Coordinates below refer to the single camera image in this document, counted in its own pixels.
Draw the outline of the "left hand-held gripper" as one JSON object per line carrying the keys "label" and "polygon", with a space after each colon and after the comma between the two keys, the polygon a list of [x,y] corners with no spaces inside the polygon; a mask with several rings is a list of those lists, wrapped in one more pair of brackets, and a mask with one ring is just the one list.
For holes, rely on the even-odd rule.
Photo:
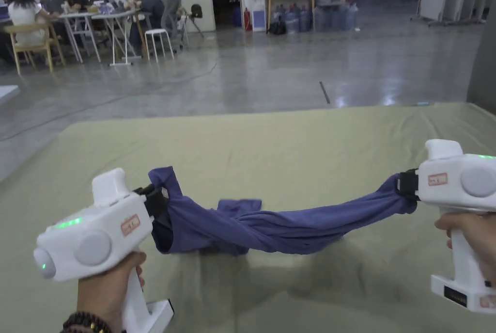
{"label": "left hand-held gripper", "polygon": [[[101,274],[132,252],[152,232],[153,222],[170,224],[168,191],[153,184],[127,188],[123,169],[92,181],[93,204],[49,226],[33,252],[42,276],[56,282]],[[86,324],[95,333],[109,333],[103,322],[74,313],[65,331]],[[146,302],[139,278],[132,272],[123,307],[123,333],[163,333],[174,310],[170,300]]]}

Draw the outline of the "person's right hand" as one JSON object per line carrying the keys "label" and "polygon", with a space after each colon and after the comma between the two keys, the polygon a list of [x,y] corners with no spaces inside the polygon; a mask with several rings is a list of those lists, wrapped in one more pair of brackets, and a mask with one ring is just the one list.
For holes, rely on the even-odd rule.
{"label": "person's right hand", "polygon": [[448,236],[447,246],[452,249],[452,232],[460,230],[480,261],[481,272],[492,286],[496,285],[496,216],[475,213],[448,213],[434,223]]}

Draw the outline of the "person's left hand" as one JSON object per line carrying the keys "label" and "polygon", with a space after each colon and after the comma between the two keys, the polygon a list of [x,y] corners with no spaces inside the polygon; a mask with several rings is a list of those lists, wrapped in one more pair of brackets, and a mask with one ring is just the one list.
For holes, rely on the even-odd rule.
{"label": "person's left hand", "polygon": [[141,265],[146,253],[132,252],[117,266],[78,281],[77,312],[89,313],[103,320],[113,333],[123,328],[122,314],[128,280],[132,272],[139,278],[140,290],[145,281]]}

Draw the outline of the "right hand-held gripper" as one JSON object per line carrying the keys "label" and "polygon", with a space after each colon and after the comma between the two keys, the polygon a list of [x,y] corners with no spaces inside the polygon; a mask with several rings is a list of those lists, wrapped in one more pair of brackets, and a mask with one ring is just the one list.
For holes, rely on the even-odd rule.
{"label": "right hand-held gripper", "polygon": [[[456,141],[431,139],[428,156],[418,168],[398,176],[400,195],[436,206],[440,214],[496,210],[496,158],[466,154]],[[469,311],[496,311],[495,284],[482,273],[479,258],[460,230],[452,232],[454,277],[431,276],[431,290]]]}

